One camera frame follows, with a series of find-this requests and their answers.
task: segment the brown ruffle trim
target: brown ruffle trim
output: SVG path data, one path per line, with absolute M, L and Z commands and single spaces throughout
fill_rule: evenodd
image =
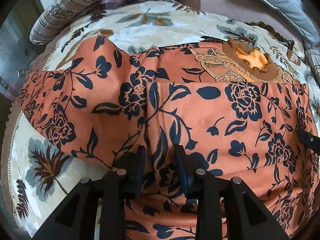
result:
M 6 122 L 6 129 L 4 131 L 4 138 L 2 143 L 1 153 L 1 182 L 4 195 L 4 204 L 6 205 L 10 215 L 13 217 L 13 203 L 8 185 L 8 159 L 10 154 L 11 138 L 17 118 L 21 111 L 20 105 L 17 102 L 12 103 L 10 108 L 9 121 Z
M 246 46 L 244 43 L 237 41 L 237 40 L 233 40 L 230 37 L 228 37 L 227 42 L 222 44 L 223 52 L 229 58 L 231 58 L 233 61 L 238 63 L 240 67 L 242 67 L 244 70 L 246 70 L 249 73 L 250 78 L 252 78 L 254 80 L 280 83 L 280 81 L 277 80 L 278 79 L 277 78 L 278 65 L 271 60 L 270 55 L 268 53 L 264 54 L 264 56 L 266 57 L 266 59 L 268 61 L 268 64 L 267 64 L 268 71 L 263 72 L 263 71 L 259 71 L 256 68 L 251 68 L 250 65 L 248 64 L 247 60 L 239 58 L 235 52 L 236 49 L 240 49 L 246 54 L 250 54 L 255 49 L 260 50 L 259 48 L 250 48 L 250 47 Z
M 45 50 L 40 54 L 33 62 L 30 64 L 30 71 L 27 71 L 27 77 L 32 71 L 42 70 L 48 57 L 54 52 L 56 43 L 58 40 L 66 35 L 70 31 L 70 26 L 63 29 L 59 35 L 57 35 L 50 43 L 47 44 Z M 17 102 L 12 103 L 10 108 L 11 113 L 9 114 L 9 121 L 6 122 L 6 129 L 4 132 L 4 139 L 2 143 L 2 153 L 1 153 L 1 182 L 4 195 L 5 205 L 13 217 L 13 203 L 10 194 L 10 188 L 8 185 L 8 159 L 10 154 L 11 138 L 13 135 L 14 127 L 16 125 L 19 113 L 21 111 L 20 105 Z

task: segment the black floral print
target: black floral print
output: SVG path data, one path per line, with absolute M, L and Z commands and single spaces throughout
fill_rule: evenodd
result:
M 24 115 L 26 116 L 26 118 L 28 119 L 28 121 L 30 122 L 33 115 L 34 115 L 34 111 L 39 107 L 40 104 L 36 105 L 36 101 L 33 100 L 30 103 L 28 103 L 25 107 L 25 109 L 23 110 Z
M 139 67 L 139 69 L 130 75 L 130 83 L 123 83 L 120 87 L 119 104 L 124 106 L 124 113 L 128 115 L 130 120 L 132 116 L 139 116 L 140 109 L 147 109 L 147 82 L 151 82 L 151 73 L 153 70 Z
M 284 230 L 288 229 L 293 217 L 293 206 L 291 201 L 289 199 L 285 199 L 281 204 L 281 209 L 279 209 L 273 216 Z
M 232 104 L 232 109 L 236 111 L 237 117 L 252 121 L 262 118 L 261 108 L 258 104 L 261 101 L 259 88 L 247 82 L 232 82 L 225 88 L 225 92 Z
M 301 106 L 300 98 L 297 99 L 296 103 L 297 103 L 297 108 L 296 108 L 297 125 L 296 125 L 295 131 L 297 132 L 300 129 L 304 130 L 306 128 L 306 124 L 305 124 L 306 115 L 305 115 L 304 107 Z
M 271 141 L 268 142 L 268 146 L 269 151 L 265 154 L 265 166 L 286 161 L 289 158 L 293 158 L 293 151 L 290 145 L 285 144 L 281 133 L 274 133 L 274 137 Z M 291 170 L 293 170 L 293 164 L 295 164 L 294 161 L 287 161 L 286 163 L 284 163 L 284 166 L 291 167 Z
M 76 138 L 75 127 L 68 122 L 62 105 L 57 104 L 53 117 L 44 125 L 45 134 L 51 143 L 61 149 L 61 145 L 73 141 Z
M 29 88 L 29 85 L 27 85 L 25 88 L 22 88 L 20 90 L 19 97 L 17 98 L 18 104 L 22 103 L 24 100 L 29 98 L 30 94 L 28 93 L 28 88 Z

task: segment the metal rivet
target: metal rivet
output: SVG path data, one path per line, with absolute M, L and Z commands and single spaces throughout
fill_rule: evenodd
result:
M 204 170 L 204 169 L 197 169 L 197 170 L 196 170 L 196 173 L 197 173 L 198 175 L 204 175 L 204 174 L 205 174 L 205 170 Z
M 81 180 L 80 180 L 80 182 L 82 183 L 82 184 L 86 184 L 86 183 L 88 183 L 89 182 L 89 178 L 82 178 Z
M 236 184 L 240 184 L 242 182 L 242 179 L 240 179 L 239 177 L 234 177 L 232 181 Z
M 117 170 L 117 174 L 120 175 L 120 176 L 122 176 L 122 175 L 124 175 L 124 174 L 126 174 L 126 173 L 127 173 L 127 171 L 126 171 L 125 169 L 119 169 L 119 170 Z

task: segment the brown leaf pattern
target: brown leaf pattern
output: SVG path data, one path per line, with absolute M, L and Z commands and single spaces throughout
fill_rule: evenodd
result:
M 42 153 L 41 150 L 35 149 L 31 153 L 33 153 L 32 158 L 36 160 L 36 163 L 39 165 L 39 167 L 34 168 L 35 175 L 39 176 L 41 181 L 41 188 L 43 189 L 44 185 L 46 184 L 44 188 L 44 194 L 48 192 L 48 190 L 52 187 L 53 182 L 56 181 L 57 184 L 60 186 L 62 191 L 67 194 L 67 191 L 64 189 L 64 187 L 61 185 L 61 183 L 56 179 L 56 176 L 59 175 L 61 168 L 66 160 L 70 158 L 70 156 L 65 155 L 60 150 L 57 152 L 55 151 L 50 157 L 50 150 L 52 146 L 48 146 L 45 153 Z
M 172 5 L 172 8 L 174 8 L 174 7 L 176 7 L 176 11 L 183 10 L 183 11 L 186 11 L 187 13 L 188 12 L 193 12 L 193 13 L 196 13 L 197 15 L 199 15 L 200 13 L 203 13 L 205 15 L 205 12 L 202 12 L 202 11 L 200 11 L 198 9 L 193 9 L 193 8 L 187 6 L 187 5 L 183 5 L 183 4 L 178 3 L 178 2 L 174 3 L 174 5 Z
M 273 54 L 276 54 L 276 59 L 279 59 L 279 61 L 288 68 L 292 75 L 299 76 L 299 73 L 290 65 L 289 61 L 281 54 L 278 47 L 271 46 L 270 49 L 272 50 Z
M 26 194 L 26 185 L 21 179 L 17 180 L 17 184 L 19 203 L 17 204 L 16 209 L 20 218 L 27 218 L 29 215 L 29 201 Z

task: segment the orange satin fabric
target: orange satin fabric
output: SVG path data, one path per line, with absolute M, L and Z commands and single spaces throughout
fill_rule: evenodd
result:
M 194 239 L 197 204 L 181 194 L 176 144 L 215 176 L 242 178 L 291 236 L 312 216 L 318 184 L 318 156 L 295 134 L 317 135 L 308 86 L 215 82 L 190 48 L 221 44 L 129 55 L 87 39 L 67 70 L 31 73 L 18 101 L 66 154 L 110 168 L 126 151 L 145 155 L 142 194 L 125 207 L 132 240 Z

